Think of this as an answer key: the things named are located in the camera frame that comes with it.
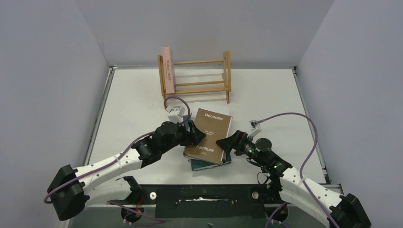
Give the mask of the brown Decorate Furniture book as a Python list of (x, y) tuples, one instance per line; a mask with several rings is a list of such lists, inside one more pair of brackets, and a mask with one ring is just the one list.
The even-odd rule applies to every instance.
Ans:
[(221, 165), (225, 157), (224, 150), (216, 141), (228, 137), (231, 121), (230, 115), (198, 109), (194, 124), (206, 137), (196, 146), (185, 147), (184, 157)]

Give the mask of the grey white book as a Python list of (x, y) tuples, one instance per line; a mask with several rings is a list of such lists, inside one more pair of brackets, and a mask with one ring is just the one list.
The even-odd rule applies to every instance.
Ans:
[(192, 111), (192, 120), (193, 121), (194, 121), (194, 118), (196, 117), (198, 109), (200, 109), (200, 108), (210, 110), (213, 112), (217, 112), (217, 113), (221, 113), (221, 114), (230, 115), (230, 108), (228, 106), (196, 102), (193, 104), (193, 111)]

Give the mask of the teal Humor book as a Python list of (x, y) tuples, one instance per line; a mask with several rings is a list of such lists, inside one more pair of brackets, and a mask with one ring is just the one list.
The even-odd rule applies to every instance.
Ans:
[(197, 146), (185, 147), (183, 155), (191, 164), (192, 171), (209, 169), (231, 163), (231, 156), (225, 153), (216, 141), (228, 136), (232, 118), (221, 124), (207, 121), (200, 129), (206, 134), (203, 141)]

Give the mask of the pink Warm Chord book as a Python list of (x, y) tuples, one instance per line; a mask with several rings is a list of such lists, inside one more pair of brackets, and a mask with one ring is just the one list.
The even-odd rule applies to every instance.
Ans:
[(173, 64), (173, 53), (169, 46), (162, 47), (164, 85), (167, 94), (175, 93), (175, 72)]

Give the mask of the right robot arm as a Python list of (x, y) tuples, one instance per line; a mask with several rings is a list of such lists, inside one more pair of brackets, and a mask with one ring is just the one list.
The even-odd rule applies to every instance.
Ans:
[(216, 141), (225, 152), (246, 155), (269, 175), (270, 201), (292, 204), (327, 228), (369, 228), (372, 223), (360, 200), (349, 193), (343, 195), (304, 177), (294, 166), (272, 151), (267, 138), (253, 138), (237, 130), (228, 138)]

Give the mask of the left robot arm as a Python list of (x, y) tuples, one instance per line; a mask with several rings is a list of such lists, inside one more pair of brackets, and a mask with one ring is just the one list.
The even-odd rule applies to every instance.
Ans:
[(61, 221), (75, 217), (85, 206), (114, 200), (137, 203), (141, 187), (133, 176), (125, 173), (159, 161), (176, 146), (196, 146), (205, 137), (192, 120), (187, 124), (163, 122), (114, 156), (87, 166), (61, 167), (47, 189), (44, 203), (53, 205)]

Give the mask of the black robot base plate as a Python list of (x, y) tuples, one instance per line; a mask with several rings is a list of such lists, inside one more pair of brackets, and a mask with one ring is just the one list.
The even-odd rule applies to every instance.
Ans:
[(109, 202), (124, 224), (143, 228), (262, 228), (281, 203), (262, 184), (143, 185)]

